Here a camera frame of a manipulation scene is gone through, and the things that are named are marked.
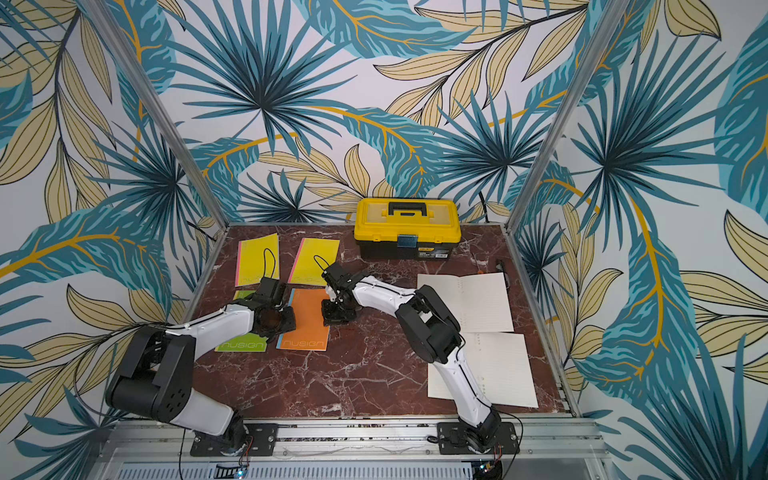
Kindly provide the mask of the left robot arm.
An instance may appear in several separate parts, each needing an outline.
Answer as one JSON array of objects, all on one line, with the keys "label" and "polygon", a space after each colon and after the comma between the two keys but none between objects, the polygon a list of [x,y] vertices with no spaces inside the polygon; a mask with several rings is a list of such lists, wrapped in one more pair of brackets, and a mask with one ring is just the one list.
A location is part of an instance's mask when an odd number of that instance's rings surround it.
[{"label": "left robot arm", "polygon": [[267,278],[254,293],[185,324],[139,328],[106,389],[107,405],[191,430],[225,456],[242,455],[252,438],[242,415],[194,389],[195,362],[245,334],[271,340],[293,331],[286,288]]}]

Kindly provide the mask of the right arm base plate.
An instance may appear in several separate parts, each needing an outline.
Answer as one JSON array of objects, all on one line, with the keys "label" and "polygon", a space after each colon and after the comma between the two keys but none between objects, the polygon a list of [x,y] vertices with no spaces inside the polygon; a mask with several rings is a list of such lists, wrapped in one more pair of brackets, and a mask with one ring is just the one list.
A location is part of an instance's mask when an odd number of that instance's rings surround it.
[{"label": "right arm base plate", "polygon": [[462,422],[440,422],[436,438],[441,455],[512,455],[520,450],[520,437],[510,422],[500,423],[490,435],[481,435]]}]

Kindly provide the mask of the yellow cover notebook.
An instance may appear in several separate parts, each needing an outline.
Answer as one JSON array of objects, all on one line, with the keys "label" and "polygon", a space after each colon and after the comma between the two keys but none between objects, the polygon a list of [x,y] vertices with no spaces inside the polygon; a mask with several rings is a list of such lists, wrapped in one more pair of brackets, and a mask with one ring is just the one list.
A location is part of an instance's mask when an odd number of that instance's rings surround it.
[{"label": "yellow cover notebook", "polygon": [[276,233],[238,243],[235,286],[255,285],[263,278],[280,278],[279,237]]},{"label": "yellow cover notebook", "polygon": [[304,238],[300,243],[288,283],[324,287],[326,281],[322,273],[336,261],[339,246],[339,240]]}]

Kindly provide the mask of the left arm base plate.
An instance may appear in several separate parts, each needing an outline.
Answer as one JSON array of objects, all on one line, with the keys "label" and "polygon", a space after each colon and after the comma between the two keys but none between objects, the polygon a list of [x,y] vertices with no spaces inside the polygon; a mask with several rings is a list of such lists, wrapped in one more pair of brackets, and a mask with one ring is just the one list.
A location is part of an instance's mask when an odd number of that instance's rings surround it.
[{"label": "left arm base plate", "polygon": [[192,457],[270,457],[277,440],[275,423],[246,422],[222,436],[196,432],[190,448]]}]

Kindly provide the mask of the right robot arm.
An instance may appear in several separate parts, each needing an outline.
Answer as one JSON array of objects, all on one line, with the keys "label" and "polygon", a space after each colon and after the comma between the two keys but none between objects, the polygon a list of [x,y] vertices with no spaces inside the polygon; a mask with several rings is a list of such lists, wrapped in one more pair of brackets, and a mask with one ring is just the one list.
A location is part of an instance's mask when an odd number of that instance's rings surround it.
[{"label": "right robot arm", "polygon": [[467,362],[458,320],[429,286],[407,289],[364,272],[352,274],[340,263],[323,268],[327,300],[321,302],[326,325],[344,325],[363,309],[374,309],[398,320],[415,354],[433,365],[457,408],[467,447],[486,453],[495,447],[501,415],[483,394]]}]

